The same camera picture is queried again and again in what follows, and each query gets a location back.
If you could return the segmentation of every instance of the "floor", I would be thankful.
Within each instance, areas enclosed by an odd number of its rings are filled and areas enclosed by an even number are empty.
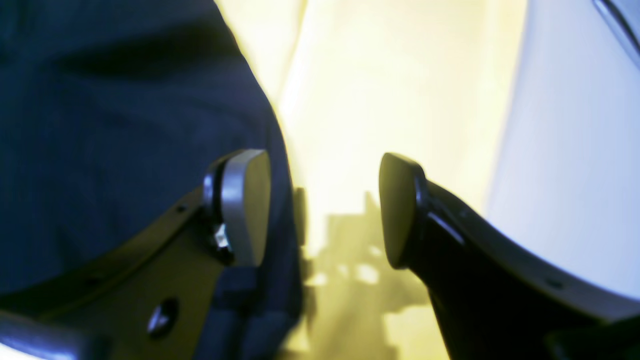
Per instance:
[[[483,213],[525,0],[218,0],[306,204],[307,310],[282,359],[447,359],[423,284],[384,255],[385,152]]]

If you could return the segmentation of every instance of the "blurry background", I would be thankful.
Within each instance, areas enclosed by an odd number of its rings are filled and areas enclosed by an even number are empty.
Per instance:
[[[387,264],[384,152],[484,213],[525,0],[217,0],[306,204],[307,310],[282,359],[447,359],[424,285]]]

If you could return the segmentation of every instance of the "dark blue fabric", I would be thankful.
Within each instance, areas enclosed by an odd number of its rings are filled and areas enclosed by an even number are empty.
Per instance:
[[[197,358],[273,356],[301,311],[291,177],[273,110],[215,4],[0,6],[0,293],[121,245],[211,161],[265,148],[264,263],[223,273]]]

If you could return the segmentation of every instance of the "navy blue pants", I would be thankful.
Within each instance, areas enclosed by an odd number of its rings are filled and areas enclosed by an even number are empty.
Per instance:
[[[211,0],[2,0],[0,293],[118,247],[241,148],[272,164],[258,270],[228,269],[197,359],[269,359],[301,312],[273,110]]]

